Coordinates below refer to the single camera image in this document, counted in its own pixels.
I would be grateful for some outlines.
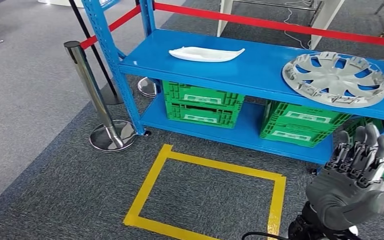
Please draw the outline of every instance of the yellow tape square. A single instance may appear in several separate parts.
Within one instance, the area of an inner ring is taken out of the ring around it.
[[[233,173],[244,174],[252,177],[268,179],[274,181],[273,193],[271,195],[271,204],[267,221],[267,232],[269,234],[279,235],[281,223],[282,207],[284,202],[286,177],[269,171],[258,170],[250,167],[239,166],[221,161],[210,160],[202,157],[187,155],[172,151],[172,145],[164,144],[158,153],[142,187],[139,189],[129,211],[127,212],[123,223],[127,226],[133,226],[158,234],[166,235],[180,240],[217,240],[217,238],[206,236],[200,233],[175,227],[169,224],[140,217],[142,208],[157,180],[158,175],[163,168],[166,159],[174,159],[181,162],[197,164],[209,168],[225,170]]]

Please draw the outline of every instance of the wire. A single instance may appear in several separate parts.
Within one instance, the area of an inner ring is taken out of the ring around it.
[[[308,0],[308,1],[306,1],[306,0],[298,0],[298,1],[293,1],[293,2],[285,2],[284,5],[304,4],[306,6],[310,6],[311,2],[312,2],[311,0]],[[289,15],[287,16],[287,18],[283,22],[285,24],[299,26],[299,24],[289,23],[288,22],[291,19],[292,14],[294,14],[294,13],[292,12],[292,10],[289,7],[287,8],[287,10],[289,11]],[[289,35],[286,31],[283,31],[283,33],[286,36],[290,37],[291,39],[294,39],[294,40],[298,41],[303,49],[310,49],[310,47],[311,47],[311,40],[307,42],[307,46],[304,46],[303,42],[301,40],[299,40],[298,38]]]
[[[247,232],[247,233],[245,233],[242,236],[241,239],[245,240],[246,237],[251,236],[251,235],[265,236],[265,237],[279,239],[279,240],[288,240],[287,238],[284,238],[284,237],[281,237],[281,236],[276,236],[276,235],[273,235],[273,234],[270,234],[270,233],[265,233],[265,232],[260,232],[260,231],[250,231],[250,232]]]

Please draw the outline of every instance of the black pole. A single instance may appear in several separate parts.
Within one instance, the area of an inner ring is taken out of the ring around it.
[[[70,2],[71,8],[73,9],[75,17],[77,18],[78,23],[80,24],[80,27],[83,30],[84,35],[86,36],[87,39],[90,38],[91,35],[89,34],[89,31],[88,31],[88,28],[86,27],[85,21],[83,21],[82,15],[80,15],[80,12],[76,6],[76,3],[74,2],[74,0],[68,0],[68,1]],[[105,76],[106,82],[108,83],[109,87],[111,88],[111,91],[114,94],[114,96],[117,97],[117,91],[114,88],[113,83],[111,82],[111,78],[108,75],[107,70],[105,69],[104,63],[102,62],[102,59],[98,53],[97,47],[95,46],[95,44],[92,44],[92,46],[90,46],[90,47],[92,48],[93,54],[95,55],[96,60],[99,63],[100,69],[102,69],[102,72],[103,72],[103,75]]]

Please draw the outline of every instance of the red rope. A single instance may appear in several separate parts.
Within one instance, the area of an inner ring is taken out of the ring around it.
[[[284,22],[264,20],[248,16],[238,16],[225,14],[215,11],[201,10],[191,7],[175,6],[160,2],[154,3],[156,10],[162,10],[166,12],[190,15],[195,17],[224,20],[238,24],[246,24],[256,27],[263,27],[268,29],[284,30],[288,32],[295,32],[300,34],[318,35],[326,38],[342,39],[354,42],[362,42],[368,44],[384,45],[384,38],[378,36],[368,36],[362,34],[347,33],[342,31],[323,30],[318,28],[312,28],[309,26],[297,26],[290,25]]]
[[[140,5],[137,5],[135,8],[133,8],[132,10],[130,10],[128,13],[124,14],[123,16],[121,16],[119,19],[117,19],[115,22],[111,23],[108,27],[109,27],[109,31],[112,32],[114,31],[115,29],[117,29],[118,27],[120,27],[121,25],[125,24],[127,21],[129,21],[130,19],[132,19],[134,16],[138,15],[139,13],[141,12],[141,6]],[[95,44],[96,42],[98,41],[97,39],[97,36],[96,35],[93,35],[91,37],[89,37],[88,39],[82,41],[80,43],[80,46],[83,48],[83,49],[87,49],[89,48],[90,46],[92,46],[93,44]]]

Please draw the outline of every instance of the stanchion base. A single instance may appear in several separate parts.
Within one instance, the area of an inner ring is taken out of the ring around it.
[[[155,83],[147,77],[144,77],[137,82],[137,88],[145,97],[155,98],[157,96],[157,87],[155,86]]]
[[[99,151],[106,153],[115,153],[123,151],[130,147],[135,142],[136,131],[133,125],[124,120],[113,120],[112,123],[119,134],[123,146],[117,146],[108,136],[107,129],[103,124],[97,126],[90,134],[90,144]]]
[[[100,94],[102,95],[103,102],[106,105],[118,105],[123,103],[123,100],[120,97],[120,95],[119,94],[117,96],[114,95],[113,91],[111,90],[111,87],[108,84],[106,84],[100,90]]]

